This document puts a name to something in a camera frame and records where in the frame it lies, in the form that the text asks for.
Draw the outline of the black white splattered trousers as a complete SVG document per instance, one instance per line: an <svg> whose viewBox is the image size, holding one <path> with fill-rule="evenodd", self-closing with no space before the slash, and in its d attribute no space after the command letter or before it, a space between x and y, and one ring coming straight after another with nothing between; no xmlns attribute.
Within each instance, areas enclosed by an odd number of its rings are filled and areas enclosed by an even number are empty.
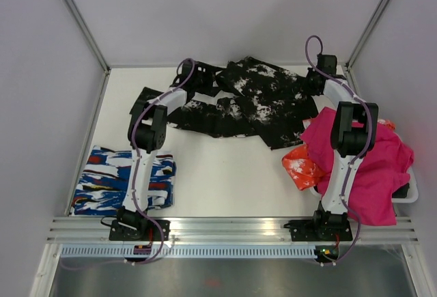
<svg viewBox="0 0 437 297"><path fill-rule="evenodd" d="M259 136L272 150L301 144L305 120L318 115L305 77L252 57L222 69L219 93L196 93L168 116L167 125L213 138ZM160 94L149 87L140 93L147 99Z"/></svg>

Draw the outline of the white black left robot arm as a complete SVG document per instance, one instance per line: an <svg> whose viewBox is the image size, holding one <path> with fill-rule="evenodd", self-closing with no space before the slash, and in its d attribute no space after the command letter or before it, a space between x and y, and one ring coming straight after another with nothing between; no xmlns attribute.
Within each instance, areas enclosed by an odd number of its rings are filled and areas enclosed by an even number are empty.
<svg viewBox="0 0 437 297"><path fill-rule="evenodd" d="M169 88L155 98L140 95L130 111L128 140L132 147L132 165L128 188L121 208L111 223L110 241L166 239L167 222L147 216L148 191L152 166L167 133L167 119L190 102L201 88L212 88L215 76L223 69L183 60Z"/></svg>

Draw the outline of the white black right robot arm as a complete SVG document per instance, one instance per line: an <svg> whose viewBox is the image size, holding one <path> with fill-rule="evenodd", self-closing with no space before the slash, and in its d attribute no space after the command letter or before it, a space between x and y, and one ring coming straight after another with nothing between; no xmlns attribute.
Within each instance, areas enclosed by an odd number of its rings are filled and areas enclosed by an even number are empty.
<svg viewBox="0 0 437 297"><path fill-rule="evenodd" d="M361 100L336 71L334 55L317 56L315 71L326 79L324 95L337 106L330 133L334 163L328 188L313 218L305 225L306 241L352 240L348 214L352 185L376 140L378 105Z"/></svg>

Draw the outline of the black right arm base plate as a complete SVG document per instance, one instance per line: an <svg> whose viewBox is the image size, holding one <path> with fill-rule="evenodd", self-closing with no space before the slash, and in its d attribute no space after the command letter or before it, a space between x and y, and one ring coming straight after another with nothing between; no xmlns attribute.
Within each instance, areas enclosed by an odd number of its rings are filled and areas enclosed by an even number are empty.
<svg viewBox="0 0 437 297"><path fill-rule="evenodd" d="M293 242L351 242L350 222L340 224L319 223L313 220L290 220L283 226L288 229Z"/></svg>

